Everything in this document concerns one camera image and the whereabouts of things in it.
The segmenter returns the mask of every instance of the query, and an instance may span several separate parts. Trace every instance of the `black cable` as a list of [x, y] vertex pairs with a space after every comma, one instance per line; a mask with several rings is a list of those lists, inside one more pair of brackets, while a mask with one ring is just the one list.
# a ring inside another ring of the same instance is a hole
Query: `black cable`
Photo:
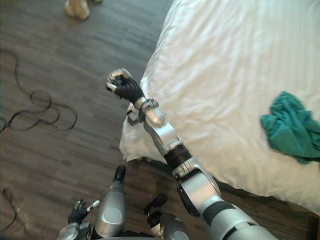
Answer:
[[[38, 124], [44, 124], [47, 126], [51, 126], [51, 127], [55, 128], [56, 130], [60, 130], [60, 131], [66, 131], [66, 130], [72, 129], [78, 120], [77, 112], [69, 105], [52, 101], [49, 93], [46, 91], [34, 90], [32, 92], [28, 92], [20, 84], [20, 79], [19, 79], [19, 74], [18, 74], [19, 73], [19, 71], [18, 71], [18, 68], [19, 68], [18, 55], [14, 51], [11, 51], [9, 49], [3, 49], [3, 48], [0, 49], [0, 53], [9, 54], [12, 57], [14, 57], [15, 64], [14, 64], [13, 73], [14, 73], [14, 78], [15, 78], [15, 83], [16, 83], [17, 88], [20, 90], [20, 92], [27, 95], [30, 98], [31, 102], [35, 106], [43, 108], [42, 110], [39, 110], [39, 111], [32, 111], [32, 110], [27, 110], [27, 109], [18, 111], [8, 121], [4, 117], [0, 116], [0, 121], [1, 121], [0, 133], [3, 132], [7, 128], [11, 129], [13, 131], [23, 132], [23, 131], [27, 131], [27, 130], [32, 129], [33, 127], [35, 127]], [[72, 113], [74, 120], [72, 121], [72, 124], [70, 126], [62, 128], [62, 127], [59, 127], [56, 125], [56, 123], [58, 122], [60, 115], [61, 115], [59, 108], [63, 108], [63, 109], [68, 110], [69, 112]], [[43, 113], [47, 112], [47, 110], [54, 110], [55, 111], [56, 117], [54, 120], [47, 121], [47, 120], [43, 120], [43, 119], [37, 117], [38, 114], [43, 114]], [[14, 127], [12, 123], [15, 120], [15, 118], [18, 116], [26, 116], [26, 117], [32, 118], [34, 120], [34, 123], [28, 127], [25, 127], [25, 128]]]
[[17, 219], [17, 216], [18, 216], [18, 211], [14, 206], [14, 200], [13, 200], [12, 193], [11, 193], [10, 189], [4, 188], [2, 190], [2, 195], [3, 195], [3, 198], [10, 205], [10, 208], [12, 209], [12, 211], [14, 213], [14, 217], [13, 217], [13, 219], [11, 220], [11, 222], [7, 226], [5, 226], [4, 228], [0, 229], [0, 233], [3, 233], [5, 230], [7, 230], [15, 222], [15, 220]]

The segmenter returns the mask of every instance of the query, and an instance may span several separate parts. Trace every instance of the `green towel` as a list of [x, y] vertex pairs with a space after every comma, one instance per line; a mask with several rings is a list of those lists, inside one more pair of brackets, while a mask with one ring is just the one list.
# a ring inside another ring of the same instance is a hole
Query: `green towel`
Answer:
[[283, 91], [261, 116], [271, 148], [292, 155], [302, 164], [320, 162], [320, 123], [295, 96]]

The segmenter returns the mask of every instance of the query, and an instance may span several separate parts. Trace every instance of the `wooden floor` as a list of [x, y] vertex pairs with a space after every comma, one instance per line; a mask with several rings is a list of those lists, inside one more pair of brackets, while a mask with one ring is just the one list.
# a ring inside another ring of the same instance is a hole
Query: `wooden floor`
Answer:
[[[119, 67], [129, 69], [137, 80], [142, 77], [171, 0], [89, 2], [86, 21], [66, 16], [64, 3], [1, 1], [1, 48], [18, 53], [23, 86], [49, 91], [54, 101], [71, 105], [78, 113], [71, 131], [37, 126], [1, 134], [0, 185], [12, 190], [19, 207], [18, 220], [3, 233], [11, 240], [55, 240], [76, 200], [93, 202], [106, 193], [114, 170], [124, 162], [118, 146], [128, 103], [105, 90], [104, 77]], [[1, 115], [7, 119], [21, 109], [33, 109], [16, 88], [13, 63], [11, 57], [1, 56]], [[68, 114], [62, 118], [64, 125]], [[126, 228], [149, 233], [143, 208], [167, 192], [164, 209], [183, 219], [193, 240], [208, 240], [204, 223], [186, 213], [176, 187], [165, 166], [129, 163]], [[316, 221], [307, 214], [293, 212], [287, 203], [271, 197], [223, 189], [227, 201], [243, 208], [278, 239], [313, 239]], [[0, 204], [5, 226], [13, 215], [3, 199]], [[87, 217], [92, 223], [95, 213]]]

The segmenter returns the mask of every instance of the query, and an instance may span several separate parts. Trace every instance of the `white bedsheet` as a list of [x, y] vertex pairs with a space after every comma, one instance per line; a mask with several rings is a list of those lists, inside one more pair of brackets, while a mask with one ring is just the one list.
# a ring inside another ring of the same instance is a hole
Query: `white bedsheet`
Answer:
[[[320, 120], [319, 0], [176, 0], [140, 85], [219, 181], [320, 213], [320, 165], [268, 146], [260, 116], [281, 92]], [[127, 160], [165, 162], [124, 122]]]

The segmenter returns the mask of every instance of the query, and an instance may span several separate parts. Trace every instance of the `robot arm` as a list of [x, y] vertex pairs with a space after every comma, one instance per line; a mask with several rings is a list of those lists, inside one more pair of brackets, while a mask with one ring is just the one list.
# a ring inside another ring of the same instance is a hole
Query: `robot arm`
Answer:
[[126, 69], [111, 72], [106, 88], [134, 105], [135, 111], [127, 113], [128, 122], [143, 123], [172, 168], [174, 178], [180, 182], [177, 191], [186, 210], [193, 216], [202, 216], [209, 226], [211, 239], [276, 240], [241, 209], [221, 198], [217, 183], [184, 146], [159, 104], [145, 97]]

